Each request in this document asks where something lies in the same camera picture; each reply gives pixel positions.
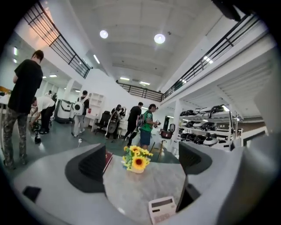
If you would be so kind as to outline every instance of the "artificial flower bouquet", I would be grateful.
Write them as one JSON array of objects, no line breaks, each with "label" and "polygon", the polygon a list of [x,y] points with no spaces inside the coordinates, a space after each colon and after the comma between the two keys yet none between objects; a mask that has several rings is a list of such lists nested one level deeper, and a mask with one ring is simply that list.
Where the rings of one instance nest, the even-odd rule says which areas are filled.
[{"label": "artificial flower bouquet", "polygon": [[150,163],[150,159],[148,156],[152,156],[146,149],[142,149],[138,146],[124,147],[124,151],[126,152],[125,156],[123,156],[123,165],[128,171],[132,171],[135,173],[142,173],[145,167]]}]

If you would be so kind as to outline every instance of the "green shirt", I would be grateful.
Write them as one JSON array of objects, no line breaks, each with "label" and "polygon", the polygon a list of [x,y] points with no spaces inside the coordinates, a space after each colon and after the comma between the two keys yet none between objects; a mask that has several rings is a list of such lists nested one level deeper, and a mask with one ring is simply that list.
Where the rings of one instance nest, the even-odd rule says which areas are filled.
[{"label": "green shirt", "polygon": [[141,130],[151,132],[153,125],[147,124],[146,122],[153,121],[152,112],[150,110],[144,113],[144,124],[141,127]]}]

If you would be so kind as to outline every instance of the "railing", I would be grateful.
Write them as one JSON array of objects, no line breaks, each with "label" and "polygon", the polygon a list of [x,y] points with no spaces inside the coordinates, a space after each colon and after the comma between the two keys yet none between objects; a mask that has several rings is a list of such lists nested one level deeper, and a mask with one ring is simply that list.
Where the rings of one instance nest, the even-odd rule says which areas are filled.
[{"label": "railing", "polygon": [[124,83],[119,83],[121,87],[123,87],[127,92],[129,92],[131,95],[135,95],[141,98],[147,98],[155,101],[162,101],[163,94],[148,90],[147,88],[137,87],[133,85],[128,85]]},{"label": "railing", "polygon": [[87,76],[90,67],[72,49],[40,3],[28,10],[24,19],[77,73],[84,78]]},{"label": "railing", "polygon": [[206,69],[210,64],[215,62],[224,53],[230,50],[234,45],[245,37],[245,33],[249,31],[259,19],[256,16],[244,16],[230,31],[226,33],[201,59],[199,59],[176,83],[170,87],[163,96],[167,98],[174,91],[185,85],[196,75]]}]

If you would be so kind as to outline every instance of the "round ceiling light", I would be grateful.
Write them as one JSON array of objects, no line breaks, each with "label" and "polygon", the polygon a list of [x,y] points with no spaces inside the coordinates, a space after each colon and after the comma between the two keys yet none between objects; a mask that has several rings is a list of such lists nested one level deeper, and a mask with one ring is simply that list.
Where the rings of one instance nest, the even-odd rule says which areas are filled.
[{"label": "round ceiling light", "polygon": [[162,44],[165,42],[165,36],[161,33],[159,34],[156,34],[155,37],[154,37],[154,41],[157,43],[157,44]]},{"label": "round ceiling light", "polygon": [[107,37],[108,37],[107,31],[106,31],[106,30],[100,31],[100,36],[101,36],[101,38],[103,38],[103,39],[107,38]]}]

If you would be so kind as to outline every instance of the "blue shorts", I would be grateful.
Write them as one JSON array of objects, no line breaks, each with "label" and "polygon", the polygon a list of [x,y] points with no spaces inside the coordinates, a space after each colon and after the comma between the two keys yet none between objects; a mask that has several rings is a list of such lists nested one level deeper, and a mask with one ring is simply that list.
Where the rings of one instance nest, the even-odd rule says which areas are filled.
[{"label": "blue shorts", "polygon": [[140,145],[150,145],[150,136],[149,131],[140,130]]}]

